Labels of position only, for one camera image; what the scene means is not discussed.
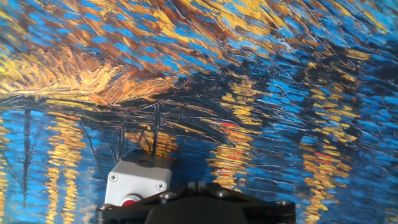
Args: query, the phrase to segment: painting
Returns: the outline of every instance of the painting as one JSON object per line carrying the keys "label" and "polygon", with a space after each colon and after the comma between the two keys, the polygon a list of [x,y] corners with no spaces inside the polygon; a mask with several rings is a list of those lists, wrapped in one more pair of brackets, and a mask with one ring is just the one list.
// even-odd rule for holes
{"label": "painting", "polygon": [[131,151],[398,223],[398,1],[0,0],[0,223],[94,223]]}

